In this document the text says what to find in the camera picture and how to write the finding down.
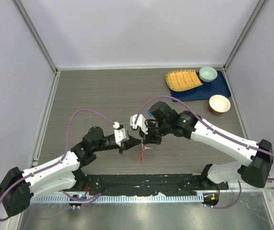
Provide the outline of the right aluminium frame post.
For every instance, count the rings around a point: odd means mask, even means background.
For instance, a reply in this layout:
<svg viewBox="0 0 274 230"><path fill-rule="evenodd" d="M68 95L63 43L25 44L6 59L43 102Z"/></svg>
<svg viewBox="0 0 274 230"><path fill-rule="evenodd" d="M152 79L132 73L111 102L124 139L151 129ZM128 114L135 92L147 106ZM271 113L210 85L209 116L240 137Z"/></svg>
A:
<svg viewBox="0 0 274 230"><path fill-rule="evenodd" d="M260 14L263 11L264 7L266 6L267 2L268 2L268 0L258 0L257 1L255 7L252 10L252 13L248 17L247 22L245 23L230 55L228 56L224 66L223 66L223 69L225 71L230 67L234 57L236 56L236 54L238 53L242 44L244 43L245 39L249 35L249 32L251 31L253 25L257 21L258 17L260 16Z"/></svg>

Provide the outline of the brown white bowl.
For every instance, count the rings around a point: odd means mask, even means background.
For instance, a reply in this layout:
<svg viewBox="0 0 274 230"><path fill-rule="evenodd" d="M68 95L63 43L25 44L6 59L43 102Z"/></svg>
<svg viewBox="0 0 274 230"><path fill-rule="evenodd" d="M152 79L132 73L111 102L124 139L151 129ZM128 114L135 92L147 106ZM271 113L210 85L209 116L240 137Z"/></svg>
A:
<svg viewBox="0 0 274 230"><path fill-rule="evenodd" d="M215 114L223 114L229 111L230 101L223 95L213 95L209 99L209 110Z"/></svg>

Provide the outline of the light green bowl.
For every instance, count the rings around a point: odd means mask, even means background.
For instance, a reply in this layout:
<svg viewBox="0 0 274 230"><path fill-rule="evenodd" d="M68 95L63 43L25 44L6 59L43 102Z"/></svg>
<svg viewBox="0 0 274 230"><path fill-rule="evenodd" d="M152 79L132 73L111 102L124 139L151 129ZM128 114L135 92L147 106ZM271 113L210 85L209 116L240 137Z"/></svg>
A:
<svg viewBox="0 0 274 230"><path fill-rule="evenodd" d="M202 67L199 70L199 78L203 82L212 82L217 78L217 71L212 67Z"/></svg>

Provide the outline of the left aluminium frame post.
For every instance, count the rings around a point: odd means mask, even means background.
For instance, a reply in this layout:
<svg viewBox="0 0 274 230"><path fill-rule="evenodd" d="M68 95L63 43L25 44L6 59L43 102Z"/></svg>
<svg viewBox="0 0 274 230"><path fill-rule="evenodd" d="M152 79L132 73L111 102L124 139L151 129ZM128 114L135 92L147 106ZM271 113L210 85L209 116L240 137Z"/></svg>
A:
<svg viewBox="0 0 274 230"><path fill-rule="evenodd" d="M17 12L19 13L19 15L21 16L22 20L24 21L27 29L29 30L31 36L33 37L35 43L37 44L39 50L41 51L41 53L43 54L44 58L46 59L49 67L51 68L51 70L53 71L53 73L56 75L58 72L58 69L56 67L56 65L54 64L46 46L44 45L38 31L36 30L26 8L24 7L23 3L21 0L12 0Z"/></svg>

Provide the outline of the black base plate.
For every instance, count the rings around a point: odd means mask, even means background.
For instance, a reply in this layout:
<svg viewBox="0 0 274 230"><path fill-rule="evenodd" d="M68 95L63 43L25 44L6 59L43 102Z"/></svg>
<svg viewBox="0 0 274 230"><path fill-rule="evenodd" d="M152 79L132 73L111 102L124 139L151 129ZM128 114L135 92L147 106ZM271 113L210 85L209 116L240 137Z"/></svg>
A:
<svg viewBox="0 0 274 230"><path fill-rule="evenodd" d="M103 196L190 196L197 191L228 190L227 182L219 185L197 174L89 174L84 187L90 195Z"/></svg>

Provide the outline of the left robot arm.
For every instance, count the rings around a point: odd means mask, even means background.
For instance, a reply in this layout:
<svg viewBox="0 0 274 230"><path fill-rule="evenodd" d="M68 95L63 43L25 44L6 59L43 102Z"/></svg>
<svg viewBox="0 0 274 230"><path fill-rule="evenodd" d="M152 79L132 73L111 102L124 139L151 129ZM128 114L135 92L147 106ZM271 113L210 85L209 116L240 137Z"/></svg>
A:
<svg viewBox="0 0 274 230"><path fill-rule="evenodd" d="M123 127L105 136L100 127L94 126L80 143L60 157L30 169L10 169L0 183L0 207L4 207L10 218L50 193L71 188L81 191L87 180L81 169L96 160L96 152L118 150L122 153L141 143Z"/></svg>

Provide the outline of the aluminium frame post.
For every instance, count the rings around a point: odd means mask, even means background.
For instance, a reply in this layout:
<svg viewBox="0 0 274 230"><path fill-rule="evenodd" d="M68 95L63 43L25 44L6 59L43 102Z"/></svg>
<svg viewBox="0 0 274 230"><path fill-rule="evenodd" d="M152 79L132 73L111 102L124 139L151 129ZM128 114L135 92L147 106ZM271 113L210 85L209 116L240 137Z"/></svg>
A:
<svg viewBox="0 0 274 230"><path fill-rule="evenodd" d="M58 69L56 67L56 65L54 64L46 46L44 45L38 31L36 30L26 8L24 7L23 3L21 0L12 0L17 12L19 13L19 15L21 16L22 20L24 21L27 29L29 30L31 36L33 37L35 43L37 44L39 50L41 51L41 53L43 54L44 58L46 59L49 67L51 68L51 70L53 71L53 73L56 75L58 72Z"/></svg>
<svg viewBox="0 0 274 230"><path fill-rule="evenodd" d="M223 69L225 71L230 67L234 57L236 56L236 54L238 53L242 44L244 43L245 39L249 35L249 32L251 31L253 25L257 21L258 17L260 16L260 14L263 11L264 7L266 6L267 2L268 2L268 0L258 0L257 1L255 7L252 10L252 13L248 17L247 22L245 23L230 55L228 56L224 66L223 66Z"/></svg>

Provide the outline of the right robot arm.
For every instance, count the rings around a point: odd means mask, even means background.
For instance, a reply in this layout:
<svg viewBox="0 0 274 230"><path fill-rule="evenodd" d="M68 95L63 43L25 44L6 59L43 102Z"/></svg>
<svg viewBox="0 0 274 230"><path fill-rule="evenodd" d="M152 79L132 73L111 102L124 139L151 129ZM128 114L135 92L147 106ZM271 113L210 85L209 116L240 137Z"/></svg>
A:
<svg viewBox="0 0 274 230"><path fill-rule="evenodd" d="M235 159L235 162L220 165L207 164L200 176L203 188L211 189L216 184L237 180L257 188L265 187L274 159L264 151L272 152L271 142L238 137L195 117L190 111L177 113L165 102L158 101L149 110L155 120L145 135L146 143L160 144L163 136L173 134L207 144Z"/></svg>

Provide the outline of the yellow woven bamboo plate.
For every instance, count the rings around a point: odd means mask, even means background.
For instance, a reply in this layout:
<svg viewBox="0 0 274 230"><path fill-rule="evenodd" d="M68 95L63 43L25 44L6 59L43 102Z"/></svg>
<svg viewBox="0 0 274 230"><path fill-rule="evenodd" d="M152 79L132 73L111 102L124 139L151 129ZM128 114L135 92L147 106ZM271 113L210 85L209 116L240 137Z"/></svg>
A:
<svg viewBox="0 0 274 230"><path fill-rule="evenodd" d="M181 69L168 72L165 80L168 87L175 92L183 92L203 85L195 69Z"/></svg>

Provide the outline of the dark blue tray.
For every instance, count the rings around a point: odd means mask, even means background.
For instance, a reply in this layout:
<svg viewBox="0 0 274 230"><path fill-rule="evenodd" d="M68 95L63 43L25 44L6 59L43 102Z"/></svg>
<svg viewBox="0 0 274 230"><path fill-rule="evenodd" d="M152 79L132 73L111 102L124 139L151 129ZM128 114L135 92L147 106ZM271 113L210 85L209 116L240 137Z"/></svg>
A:
<svg viewBox="0 0 274 230"><path fill-rule="evenodd" d="M231 97L231 92L221 71L217 72L217 78L212 82L204 82L203 85L183 91L175 92L170 90L171 96L183 102L209 100L213 95Z"/></svg>

